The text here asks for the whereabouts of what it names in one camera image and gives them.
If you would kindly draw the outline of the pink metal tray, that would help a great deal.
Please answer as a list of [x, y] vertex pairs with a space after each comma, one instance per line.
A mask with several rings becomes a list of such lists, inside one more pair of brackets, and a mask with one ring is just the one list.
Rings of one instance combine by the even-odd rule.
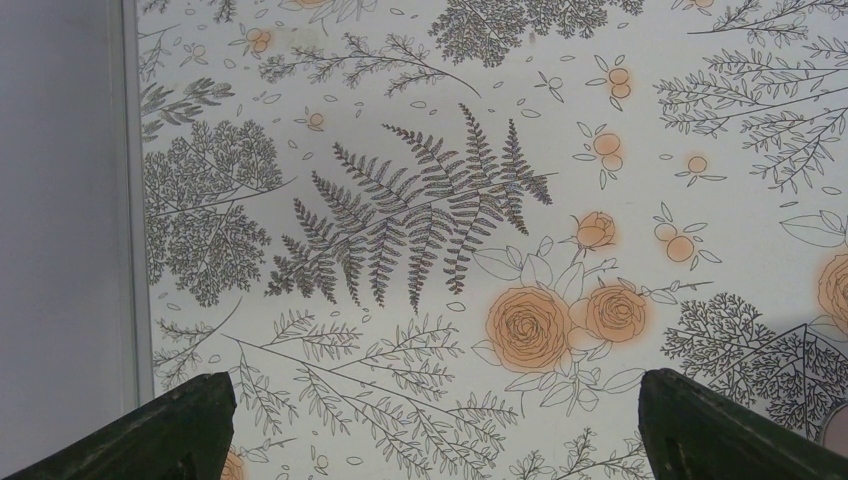
[[835, 406], [823, 419], [816, 442], [824, 448], [847, 457], [848, 406], [843, 402]]

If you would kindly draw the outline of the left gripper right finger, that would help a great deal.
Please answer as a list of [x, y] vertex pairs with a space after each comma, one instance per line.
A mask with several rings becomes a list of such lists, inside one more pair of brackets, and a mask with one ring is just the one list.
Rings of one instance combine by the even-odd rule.
[[640, 383], [638, 427], [656, 479], [845, 479], [847, 458], [669, 368]]

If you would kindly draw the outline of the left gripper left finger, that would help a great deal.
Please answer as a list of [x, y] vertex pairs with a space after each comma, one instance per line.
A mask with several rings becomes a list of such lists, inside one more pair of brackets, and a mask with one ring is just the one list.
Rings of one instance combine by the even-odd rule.
[[235, 410], [230, 375], [202, 374], [6, 478], [219, 479]]

